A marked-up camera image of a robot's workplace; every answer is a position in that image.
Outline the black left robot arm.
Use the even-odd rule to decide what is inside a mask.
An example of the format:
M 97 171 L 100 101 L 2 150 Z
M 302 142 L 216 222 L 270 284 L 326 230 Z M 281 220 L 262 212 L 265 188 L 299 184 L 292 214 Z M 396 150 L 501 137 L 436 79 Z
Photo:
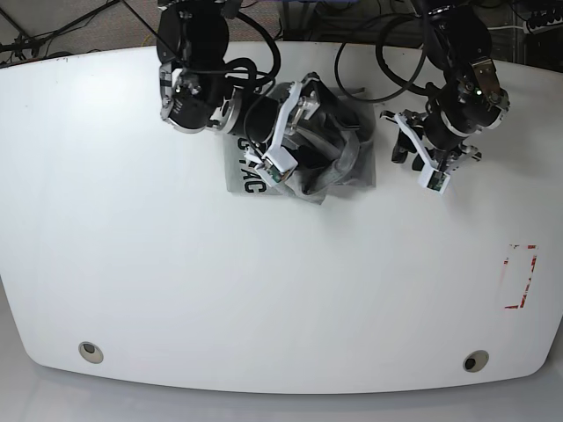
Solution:
M 379 33 L 375 45 L 377 64 L 399 87 L 426 98 L 422 113 L 405 110 L 406 124 L 419 136 L 417 144 L 401 132 L 391 154 L 402 164 L 413 154 L 413 169 L 421 171 L 426 160 L 438 171 L 449 172 L 480 153 L 465 139 L 484 129 L 497 127 L 508 112 L 508 93 L 501 88 L 491 58 L 492 41 L 486 25 L 466 1 L 415 1 L 412 14 L 394 14 Z M 445 84 L 420 87 L 412 78 L 395 74 L 384 59 L 384 45 L 399 25 L 419 20 L 422 29 L 422 61 L 443 73 Z

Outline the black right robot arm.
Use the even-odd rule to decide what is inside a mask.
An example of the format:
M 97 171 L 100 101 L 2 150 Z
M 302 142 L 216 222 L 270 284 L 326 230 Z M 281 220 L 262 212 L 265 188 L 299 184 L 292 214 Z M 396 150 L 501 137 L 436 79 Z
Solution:
M 241 12 L 239 1 L 161 1 L 157 37 L 161 118 L 175 129 L 245 141 L 244 163 L 278 192 L 322 199 L 356 179 L 365 126 L 315 72 L 276 81 L 282 56 L 271 35 Z M 229 62 L 228 22 L 254 28 L 273 58 L 268 72 L 247 57 Z

